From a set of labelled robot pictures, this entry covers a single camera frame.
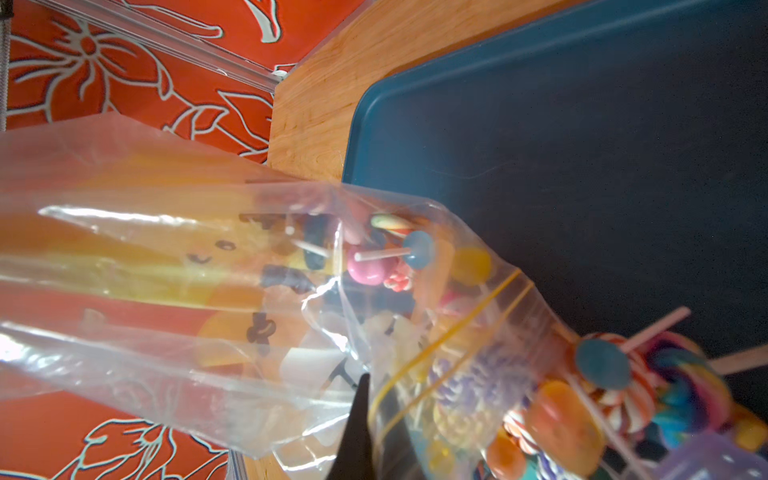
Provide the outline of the candy ziploc bag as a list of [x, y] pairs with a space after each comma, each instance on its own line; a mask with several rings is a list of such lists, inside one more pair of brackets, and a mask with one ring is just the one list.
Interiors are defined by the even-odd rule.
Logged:
[[373, 445], [463, 479], [561, 361], [533, 282], [428, 199], [101, 114], [1, 135], [1, 396], [65, 391], [299, 478]]

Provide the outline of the dark teal tray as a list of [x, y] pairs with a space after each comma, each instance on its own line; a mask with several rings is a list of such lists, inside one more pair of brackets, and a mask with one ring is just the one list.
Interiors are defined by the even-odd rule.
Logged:
[[346, 183], [436, 200], [575, 330], [767, 340], [767, 5], [596, 1], [374, 84]]

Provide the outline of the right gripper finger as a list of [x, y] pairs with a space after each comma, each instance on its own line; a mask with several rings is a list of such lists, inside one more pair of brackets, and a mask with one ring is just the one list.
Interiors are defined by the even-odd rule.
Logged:
[[370, 375], [363, 374], [334, 460], [326, 478], [413, 479], [414, 446], [403, 420], [375, 447], [369, 431]]

